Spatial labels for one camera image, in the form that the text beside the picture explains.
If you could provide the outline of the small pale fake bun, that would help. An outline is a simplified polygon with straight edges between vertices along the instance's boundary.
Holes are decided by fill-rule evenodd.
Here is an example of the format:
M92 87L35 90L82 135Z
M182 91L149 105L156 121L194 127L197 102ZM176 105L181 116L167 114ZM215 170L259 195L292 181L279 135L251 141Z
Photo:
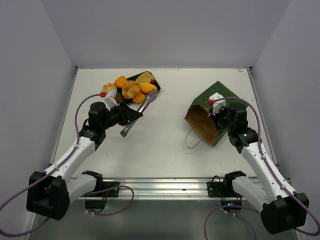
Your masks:
M107 83L102 87L102 92L107 93L111 89L115 89L116 91L118 90L117 85L115 83Z

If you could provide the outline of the long orange fake bread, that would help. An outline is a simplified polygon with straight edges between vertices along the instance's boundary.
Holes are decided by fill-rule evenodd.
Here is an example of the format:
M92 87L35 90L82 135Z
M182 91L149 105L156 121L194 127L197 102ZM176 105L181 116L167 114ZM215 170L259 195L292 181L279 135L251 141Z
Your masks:
M120 76L116 79L115 81L115 84L117 86L117 89L118 90L121 90L121 93L122 94L122 87L124 86L124 84L127 82L127 78L125 76ZM143 94L141 91L138 93L137 96L135 96L134 98L132 99L125 99L125 100L128 100L128 101L132 101L133 103L135 104L140 104L144 101L144 99L146 98L146 95Z

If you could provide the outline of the aluminium rail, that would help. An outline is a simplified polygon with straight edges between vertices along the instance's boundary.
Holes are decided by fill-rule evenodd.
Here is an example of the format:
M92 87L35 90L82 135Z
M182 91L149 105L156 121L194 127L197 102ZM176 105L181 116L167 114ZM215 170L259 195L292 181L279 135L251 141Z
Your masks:
M207 200L239 199L240 197L208 197L207 182L210 178L105 178L104 181L119 182L118 198L121 200Z

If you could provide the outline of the dark brown fake croissant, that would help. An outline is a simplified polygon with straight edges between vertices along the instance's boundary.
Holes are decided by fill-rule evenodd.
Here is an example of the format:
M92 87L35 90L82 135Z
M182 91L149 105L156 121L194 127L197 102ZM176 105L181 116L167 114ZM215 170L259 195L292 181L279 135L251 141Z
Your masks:
M122 103L122 102L126 102L126 99L124 98L124 96L121 94L121 93L117 93L116 96L115 96L115 100L116 102L119 104L119 103Z

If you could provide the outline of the pale twisted fake bread roll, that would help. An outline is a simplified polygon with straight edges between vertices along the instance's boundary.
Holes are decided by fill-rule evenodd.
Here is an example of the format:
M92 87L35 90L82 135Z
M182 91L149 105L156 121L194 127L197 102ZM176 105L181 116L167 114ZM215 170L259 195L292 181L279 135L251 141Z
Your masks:
M122 95L125 99L133 99L141 91L140 84L129 80L122 87Z

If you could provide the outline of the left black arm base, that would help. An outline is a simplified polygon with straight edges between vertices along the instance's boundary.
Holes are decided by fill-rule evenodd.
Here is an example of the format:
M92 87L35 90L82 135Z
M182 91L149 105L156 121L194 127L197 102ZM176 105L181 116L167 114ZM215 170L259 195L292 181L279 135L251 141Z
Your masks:
M86 170L82 174L92 176L96 179L95 188L89 193L86 193L84 197L117 198L119 196L120 183L118 181L104 181L102 174L90 170ZM93 194L93 192L99 192L113 187L114 189Z

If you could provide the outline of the metal tongs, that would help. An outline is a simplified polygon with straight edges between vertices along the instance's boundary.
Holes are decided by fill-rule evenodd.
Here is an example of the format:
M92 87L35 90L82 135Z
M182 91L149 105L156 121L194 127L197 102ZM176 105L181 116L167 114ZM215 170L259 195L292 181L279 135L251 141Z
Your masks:
M158 92L156 90L151 90L149 93L146 94L145 99L137 109L137 112L143 115L143 112L146 110L146 108L158 97ZM137 120L131 121L129 124L127 124L123 130L120 132L120 135L122 137L126 137L129 133L129 131L132 129L134 124L137 122Z

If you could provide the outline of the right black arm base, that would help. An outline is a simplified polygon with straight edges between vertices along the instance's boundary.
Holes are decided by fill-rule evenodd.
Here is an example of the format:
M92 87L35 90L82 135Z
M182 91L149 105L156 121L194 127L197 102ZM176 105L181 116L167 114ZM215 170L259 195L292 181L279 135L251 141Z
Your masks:
M207 194L209 198L237 198L240 195L236 193L232 186L232 181L238 177L246 177L247 175L242 171L234 171L224 175L220 178L215 175L212 180L206 183Z

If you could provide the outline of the brown sliced fake bread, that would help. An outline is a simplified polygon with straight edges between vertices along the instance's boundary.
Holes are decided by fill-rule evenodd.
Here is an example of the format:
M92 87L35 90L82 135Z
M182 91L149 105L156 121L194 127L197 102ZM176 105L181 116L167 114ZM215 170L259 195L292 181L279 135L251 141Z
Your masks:
M152 75L151 72L145 71L141 73L135 80L137 83L150 83L152 84L155 81L155 77Z

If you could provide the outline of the green brown paper bag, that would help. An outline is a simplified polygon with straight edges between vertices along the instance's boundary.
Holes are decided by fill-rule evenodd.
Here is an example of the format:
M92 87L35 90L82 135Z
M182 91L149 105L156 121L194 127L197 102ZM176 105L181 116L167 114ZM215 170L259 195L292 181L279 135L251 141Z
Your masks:
M228 87L216 81L192 101L184 120L206 143L215 147L226 132L216 128L213 116L231 103L241 101Z

